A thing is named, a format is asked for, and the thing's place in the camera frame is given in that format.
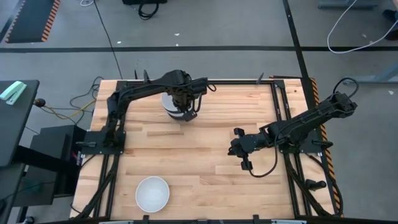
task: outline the black metal frame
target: black metal frame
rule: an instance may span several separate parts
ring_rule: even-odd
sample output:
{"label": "black metal frame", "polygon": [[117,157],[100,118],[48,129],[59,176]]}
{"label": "black metal frame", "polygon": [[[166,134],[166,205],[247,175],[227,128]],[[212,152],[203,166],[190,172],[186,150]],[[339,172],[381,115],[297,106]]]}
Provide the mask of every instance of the black metal frame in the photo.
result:
{"label": "black metal frame", "polygon": [[[121,88],[126,84],[126,82],[129,83],[141,83],[141,81],[118,81],[116,84],[116,89]],[[214,85],[258,85],[257,80],[209,80],[209,84],[214,84]],[[274,101],[274,109],[275,109],[275,114],[277,121],[282,120],[282,115],[280,113],[280,106],[279,106],[279,100],[277,96],[277,88],[280,89],[280,92],[282,93],[282,101],[284,104],[284,111],[286,114],[287,119],[291,118],[290,110],[289,110],[289,104],[287,102],[287,94],[285,90],[285,85],[283,80],[261,80],[260,85],[269,85],[271,88],[271,93],[272,93],[272,99]],[[295,163],[296,163],[296,169],[297,172],[302,180],[304,180],[303,177],[303,170],[302,170],[302,165],[301,165],[301,160],[300,160],[300,155],[295,154]],[[286,162],[290,162],[290,157],[288,154],[284,154],[284,159]],[[99,184],[100,186],[104,180],[104,177],[106,175],[106,171],[108,168],[108,162],[109,162],[109,155],[104,155],[103,159],[103,165],[101,168],[101,173],[99,177]],[[115,155],[114,157],[114,162],[119,162],[119,155]],[[300,210],[299,210],[299,204],[297,201],[297,194],[295,191],[295,184],[291,176],[289,176],[288,173],[286,173],[287,178],[288,178],[288,183],[289,183],[289,191],[290,191],[290,197],[292,201],[292,207],[293,207],[293,212],[294,216],[297,217],[300,215]],[[108,201],[106,204],[106,213],[105,217],[110,218],[111,217],[111,212],[112,212],[112,206],[113,206],[113,195],[114,195],[114,189],[116,185],[116,175],[113,177],[110,186],[109,186],[109,196],[108,196]],[[304,207],[305,207],[305,214],[306,215],[312,215],[311,214],[311,208],[308,200],[304,197]],[[101,209],[101,199],[97,202],[93,217],[98,218],[100,215],[100,209]],[[181,222],[182,220],[176,221],[176,220],[164,220],[165,222]],[[233,221],[234,223],[244,223],[244,222],[253,222],[253,220],[230,220]],[[260,222],[267,222],[269,223],[270,220],[259,220]]]}
{"label": "black metal frame", "polygon": [[[118,81],[118,84],[116,85],[116,88],[120,88],[125,84],[126,81]],[[210,84],[214,85],[258,85],[257,80],[209,80]],[[284,86],[284,81],[283,80],[261,80],[259,83],[260,85],[270,85],[271,88],[271,93],[272,93],[272,99],[274,101],[274,108],[275,108],[275,114],[277,117],[277,120],[280,121],[282,120],[282,115],[280,113],[280,106],[279,106],[279,101],[278,101],[278,96],[277,96],[277,88],[279,88],[281,95],[282,95],[282,102],[284,104],[284,111],[286,114],[286,118],[290,119],[291,114],[289,110],[289,104],[287,101],[287,94]],[[118,165],[119,162],[119,157],[120,155],[115,155],[114,156],[114,162],[116,162]],[[301,165],[301,160],[300,160],[300,155],[295,154],[295,163],[296,163],[296,169],[297,173],[300,177],[300,179],[304,179],[303,176],[303,171],[302,171],[302,165]],[[290,161],[290,156],[289,154],[284,154],[284,159],[285,159],[285,165],[287,168],[288,162],[291,163]],[[108,169],[108,162],[109,162],[109,155],[104,155],[103,159],[103,165],[101,168],[101,175],[99,178],[99,185],[101,185],[102,181],[104,180],[104,177],[107,173]],[[93,218],[84,218],[84,219],[69,219],[65,221],[60,221],[60,222],[52,222],[51,224],[97,224],[100,222],[109,222],[109,221],[114,221],[111,220],[111,212],[112,212],[112,207],[113,207],[113,196],[114,196],[114,190],[115,190],[115,185],[116,185],[116,174],[113,177],[112,181],[110,182],[109,186],[109,196],[108,196],[108,201],[106,204],[106,212],[105,216],[99,217],[100,214],[100,208],[101,208],[101,200],[99,200],[96,204],[94,213],[93,213]],[[306,221],[307,223],[322,223],[322,224],[329,224],[329,223],[343,223],[343,224],[349,224],[349,223],[367,223],[367,224],[376,224],[376,223],[396,223],[392,221],[380,221],[380,220],[363,220],[363,219],[356,219],[356,218],[340,218],[340,217],[314,217],[311,214],[311,207],[308,203],[308,200],[304,198],[304,207],[305,207],[305,213],[306,215],[301,215],[299,211],[299,205],[297,201],[297,195],[295,191],[295,182],[292,180],[291,176],[287,173],[287,178],[288,178],[288,183],[289,183],[289,190],[290,190],[290,198],[292,201],[292,208],[294,211],[294,217],[295,220],[302,220]],[[328,184],[328,188],[331,192],[331,185]],[[224,224],[263,224],[263,223],[283,223],[283,221],[275,219],[275,220],[270,220],[270,219],[260,219],[259,215],[253,215],[253,219],[251,220],[149,220],[148,216],[144,216],[143,220],[128,220],[123,222],[125,224],[172,224],[172,223],[179,223],[179,224],[186,224],[186,223],[192,223],[192,224],[219,224],[219,223],[224,223]]]}
{"label": "black metal frame", "polygon": [[[313,94],[313,89],[312,89],[312,82],[310,79],[306,79],[306,78],[301,78],[301,84],[303,87],[303,91],[304,91],[304,96],[305,96],[305,101],[307,103],[307,107],[310,108],[314,108],[316,107],[316,103],[315,103],[315,96]],[[321,129],[317,128],[317,130],[315,130],[317,136],[319,139],[321,139],[322,134],[321,134]],[[329,166],[328,166],[328,162],[326,159],[326,155],[324,153],[321,154],[321,162],[323,164],[323,168],[329,172]],[[329,179],[329,177],[326,175],[326,182],[328,184],[328,186],[331,186],[331,180]],[[333,209],[335,211],[335,213],[337,213],[338,209],[336,207],[336,200],[333,196],[333,189],[332,187],[329,187],[329,194],[331,197],[331,202],[333,204]]]}

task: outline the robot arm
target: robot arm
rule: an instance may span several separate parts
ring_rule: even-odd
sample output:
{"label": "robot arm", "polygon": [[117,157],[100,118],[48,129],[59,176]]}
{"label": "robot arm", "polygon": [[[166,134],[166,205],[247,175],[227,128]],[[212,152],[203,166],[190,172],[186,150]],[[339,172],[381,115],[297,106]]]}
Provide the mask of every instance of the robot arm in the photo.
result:
{"label": "robot arm", "polygon": [[353,103],[345,93],[338,91],[322,101],[316,107],[303,112],[287,121],[276,121],[260,128],[258,134],[245,134],[243,129],[236,128],[239,136],[231,141],[228,155],[245,158],[248,154],[264,147],[281,144],[298,146],[309,132],[332,118],[345,118],[354,113]]}
{"label": "robot arm", "polygon": [[130,102],[166,92],[172,96],[174,106],[183,113],[183,119],[190,121],[197,116],[193,108],[194,101],[207,94],[208,79],[199,78],[192,80],[190,75],[181,70],[166,73],[161,78],[149,80],[145,74],[142,84],[127,84],[115,91],[108,99],[108,118],[105,131],[104,146],[117,146],[119,141],[117,135],[122,131],[124,119]]}

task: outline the yellow-striped edge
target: yellow-striped edge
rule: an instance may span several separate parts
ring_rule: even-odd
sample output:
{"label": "yellow-striped edge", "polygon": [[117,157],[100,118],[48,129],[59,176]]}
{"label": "yellow-striped edge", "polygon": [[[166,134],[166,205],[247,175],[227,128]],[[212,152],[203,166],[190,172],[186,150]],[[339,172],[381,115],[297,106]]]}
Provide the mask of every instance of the yellow-striped edge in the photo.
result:
{"label": "yellow-striped edge", "polygon": [[52,24],[54,23],[55,16],[57,15],[58,8],[60,7],[60,0],[54,0],[52,5],[49,18],[47,19],[47,23],[45,24],[43,34],[42,34],[42,42],[46,42],[49,39],[50,31],[52,28]]}
{"label": "yellow-striped edge", "polygon": [[[313,95],[314,95],[314,99],[315,99],[315,104],[318,105],[320,100],[319,100],[317,83],[314,78],[311,78],[311,83],[312,83],[312,90],[313,90]],[[326,135],[325,125],[321,125],[320,130],[321,130],[322,140],[327,141],[328,136]],[[328,162],[329,174],[330,174],[331,178],[333,178],[333,180],[336,181],[335,170],[333,168],[333,161],[331,159],[331,154],[330,154],[329,149],[325,150],[325,156],[326,156],[326,161]],[[340,198],[338,196],[338,192],[335,189],[335,187],[332,187],[332,188],[333,188],[333,197],[335,199],[336,208],[340,209]]]}

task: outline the gray floor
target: gray floor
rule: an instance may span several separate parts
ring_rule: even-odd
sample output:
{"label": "gray floor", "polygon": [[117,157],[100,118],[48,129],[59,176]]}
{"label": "gray floor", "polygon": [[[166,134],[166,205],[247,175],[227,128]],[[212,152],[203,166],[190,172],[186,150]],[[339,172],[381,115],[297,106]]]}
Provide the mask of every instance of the gray floor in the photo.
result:
{"label": "gray floor", "polygon": [[[14,10],[17,0],[0,2],[0,25]],[[81,7],[79,0],[62,1],[50,38],[46,43],[5,44],[0,47],[109,47],[94,6]],[[319,10],[316,0],[289,0],[301,46],[326,46],[326,36],[340,16],[339,10]],[[170,0],[149,21],[121,1],[98,0],[98,7],[112,43],[117,47],[268,45],[293,46],[284,7],[280,0]],[[392,8],[390,0],[381,0],[372,11],[350,11],[343,19],[331,43],[334,46],[360,46],[374,41],[391,25],[381,17]],[[398,42],[382,41],[381,46]],[[397,63],[398,52],[354,52],[334,55],[329,52],[304,52],[310,77],[317,79],[321,98],[328,96],[334,84],[345,75],[379,73]],[[217,51],[217,52],[118,52],[125,78],[146,69],[151,78],[173,69],[186,70],[193,77],[257,78],[300,76],[295,52]],[[37,97],[53,107],[69,107],[69,99],[88,91],[98,75],[117,79],[112,53],[36,53],[0,54],[2,80],[38,79]],[[351,91],[350,87],[342,90]],[[84,105],[90,100],[81,99]],[[345,216],[398,220],[398,86],[362,86],[354,100],[359,105],[354,116],[326,124],[338,184],[344,196]],[[90,116],[80,126],[87,129]],[[70,124],[33,108],[27,126],[40,128]],[[26,130],[21,144],[29,146],[34,133]],[[32,207],[28,214],[37,223],[64,220],[72,198],[59,198],[51,206]]]}

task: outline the butcher block tabletop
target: butcher block tabletop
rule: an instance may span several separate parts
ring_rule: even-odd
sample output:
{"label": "butcher block tabletop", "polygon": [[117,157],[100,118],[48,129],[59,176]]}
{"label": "butcher block tabletop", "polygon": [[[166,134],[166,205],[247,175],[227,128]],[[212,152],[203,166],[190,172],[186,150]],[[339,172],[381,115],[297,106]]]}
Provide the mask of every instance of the butcher block tabletop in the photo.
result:
{"label": "butcher block tabletop", "polygon": [[[292,116],[307,110],[299,79],[284,80]],[[92,131],[106,122],[106,99],[117,80],[103,80],[98,92]],[[261,219],[294,218],[282,154],[274,172],[264,178],[251,177],[241,170],[241,159],[228,156],[234,128],[258,133],[276,121],[269,85],[217,85],[202,99],[193,121],[172,119],[163,109],[160,95],[130,103],[126,114],[126,145],[120,157],[114,192],[112,220]],[[273,165],[274,149],[250,154],[254,173],[263,174]],[[306,179],[325,180],[322,168],[301,155]],[[103,156],[97,155],[81,170],[73,207],[82,210],[98,187]],[[159,212],[143,212],[136,203],[136,188],[149,176],[163,178],[170,187],[167,205]],[[296,186],[300,213],[304,215],[302,194]],[[312,192],[323,208],[333,213],[328,188]],[[103,195],[100,215],[104,215],[108,191]]]}

